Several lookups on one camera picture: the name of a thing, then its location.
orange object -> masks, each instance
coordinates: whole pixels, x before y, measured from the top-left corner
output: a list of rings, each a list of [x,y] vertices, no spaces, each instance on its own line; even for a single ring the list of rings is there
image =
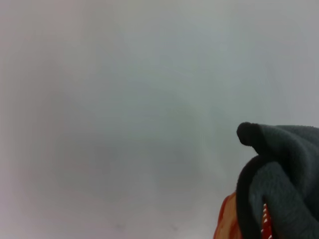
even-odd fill
[[[264,204],[262,238],[271,239],[271,218]],[[217,228],[213,239],[243,239],[236,215],[236,193],[225,198],[219,212]]]

dark gray fleece fabric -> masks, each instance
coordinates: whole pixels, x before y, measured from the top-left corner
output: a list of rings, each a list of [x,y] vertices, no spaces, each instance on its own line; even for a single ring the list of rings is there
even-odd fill
[[[236,189],[244,239],[261,238],[248,230],[257,225],[260,231],[264,203],[284,239],[319,239],[319,129],[243,123],[237,134],[259,154],[241,172]]]

folded fabric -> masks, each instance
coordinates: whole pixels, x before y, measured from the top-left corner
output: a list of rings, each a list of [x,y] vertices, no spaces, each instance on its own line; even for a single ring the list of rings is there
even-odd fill
[[[319,239],[319,129],[242,123],[237,135],[258,153],[236,188],[243,239],[262,238],[265,203],[274,238]]]

red fabric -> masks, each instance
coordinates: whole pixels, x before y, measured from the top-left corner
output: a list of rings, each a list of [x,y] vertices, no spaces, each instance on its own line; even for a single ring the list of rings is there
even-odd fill
[[[271,218],[264,205],[262,239],[271,239]],[[213,239],[243,239],[236,215],[236,193],[225,198],[219,212]]]

gray wall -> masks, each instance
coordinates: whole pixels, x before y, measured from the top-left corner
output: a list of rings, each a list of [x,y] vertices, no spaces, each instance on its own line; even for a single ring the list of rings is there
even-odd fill
[[[2,239],[212,238],[254,152],[319,126],[312,0],[2,0]]]

